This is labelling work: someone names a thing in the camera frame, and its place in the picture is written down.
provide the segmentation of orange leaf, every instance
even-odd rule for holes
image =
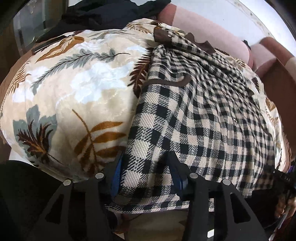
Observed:
[[[112,128],[115,126],[120,126],[123,122],[117,122],[117,121],[104,121],[101,122],[100,124],[97,124],[91,129],[91,132],[107,129],[107,128]]]
[[[85,148],[88,139],[89,139],[89,136],[88,136],[88,134],[87,134],[87,135],[86,135],[85,137],[83,137],[83,138],[80,140],[80,142],[78,142],[78,144],[75,146],[75,148],[74,148],[74,152],[75,152],[75,154],[76,154],[77,156],[78,156],[79,154],[82,153],[82,150]]]
[[[80,158],[80,165],[81,165],[81,168],[83,169],[87,163],[89,162],[89,157],[90,157],[90,154],[91,154],[91,148],[92,148],[92,144],[90,144],[88,146],[88,148],[86,149],[85,153],[82,155],[82,157]]]
[[[113,141],[113,140],[117,140],[121,137],[125,137],[126,134],[122,133],[122,132],[113,132],[113,131],[108,131],[105,132],[102,135],[97,136],[94,139],[94,143],[105,143],[108,141]]]
[[[110,148],[99,150],[98,152],[96,152],[96,155],[102,158],[112,158],[112,157],[116,157],[118,151],[124,150],[124,149],[125,149],[124,146],[113,146]]]
[[[59,45],[52,48],[48,53],[42,55],[36,62],[47,59],[47,58],[53,58],[55,56],[59,56],[63,53],[66,53],[69,49],[74,47],[76,44],[81,44],[83,42],[84,42],[84,38],[79,36],[65,38],[59,43]]]

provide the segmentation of gingham fabric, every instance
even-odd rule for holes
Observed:
[[[123,157],[119,195],[111,208],[124,213],[188,208],[174,194],[166,160],[180,162],[207,180],[229,179],[244,197],[267,189],[274,144],[247,88],[248,79],[217,53],[207,54],[168,32],[171,45],[153,51],[147,82],[179,82],[184,87],[150,84],[139,98]]]

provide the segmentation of checkered cloth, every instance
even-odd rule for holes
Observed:
[[[274,143],[248,79],[217,53],[207,54],[184,37],[168,32],[171,45],[152,53],[148,81],[139,98],[123,157],[119,195],[110,208],[124,213],[188,208],[172,189],[162,156],[175,151],[180,162],[207,180],[229,179],[244,197],[267,189]]]

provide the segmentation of hand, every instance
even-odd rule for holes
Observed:
[[[289,209],[286,219],[292,217],[296,211],[296,197],[288,200],[288,207],[290,209]],[[284,198],[284,196],[281,195],[279,198],[278,204],[276,205],[276,210],[275,210],[274,215],[277,218],[279,218],[285,212],[285,208],[286,208],[285,198]]]

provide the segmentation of silver screw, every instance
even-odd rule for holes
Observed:
[[[104,177],[104,174],[101,173],[101,172],[99,172],[99,173],[97,173],[97,174],[95,175],[95,177],[96,177],[96,179],[101,179],[101,178]]]
[[[196,179],[198,178],[198,175],[194,172],[190,173],[189,176],[192,178],[192,179]]]
[[[229,186],[229,185],[231,184],[231,181],[229,181],[228,179],[224,179],[224,180],[222,181],[222,183],[223,183],[224,185],[226,185],[226,186]]]
[[[71,184],[71,180],[67,179],[63,182],[64,186],[69,186]]]

